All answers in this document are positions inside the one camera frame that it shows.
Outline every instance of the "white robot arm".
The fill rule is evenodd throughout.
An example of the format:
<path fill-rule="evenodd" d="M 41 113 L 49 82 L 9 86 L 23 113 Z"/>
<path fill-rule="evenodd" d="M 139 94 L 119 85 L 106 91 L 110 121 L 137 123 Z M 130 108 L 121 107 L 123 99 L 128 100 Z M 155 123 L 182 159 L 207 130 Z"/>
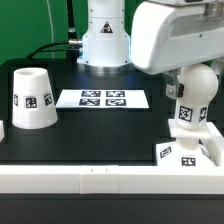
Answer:
<path fill-rule="evenodd" d="M 158 0 L 143 2 L 135 13 L 132 62 L 147 74 L 163 73 L 167 96 L 177 99 L 175 120 L 169 121 L 177 140 L 157 145 L 159 165 L 215 163 L 199 139 L 209 138 L 207 109 L 218 89 L 216 74 L 224 68 L 223 9 L 223 2 Z M 214 71 L 198 64 L 212 59 Z"/>

